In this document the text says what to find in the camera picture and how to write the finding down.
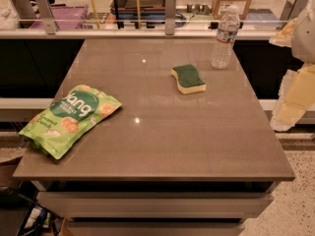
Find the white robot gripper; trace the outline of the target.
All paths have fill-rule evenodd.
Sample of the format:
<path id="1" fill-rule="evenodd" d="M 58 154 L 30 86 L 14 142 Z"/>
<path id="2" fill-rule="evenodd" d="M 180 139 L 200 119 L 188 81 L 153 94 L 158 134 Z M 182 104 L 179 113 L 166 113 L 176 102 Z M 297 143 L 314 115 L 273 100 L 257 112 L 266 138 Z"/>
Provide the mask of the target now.
<path id="1" fill-rule="evenodd" d="M 297 19 L 288 22 L 269 42 L 291 47 L 292 55 L 305 63 L 298 71 L 285 73 L 272 112 L 271 127 L 285 132 L 315 104 L 315 64 L 310 64 L 315 63 L 315 0 L 308 0 Z"/>

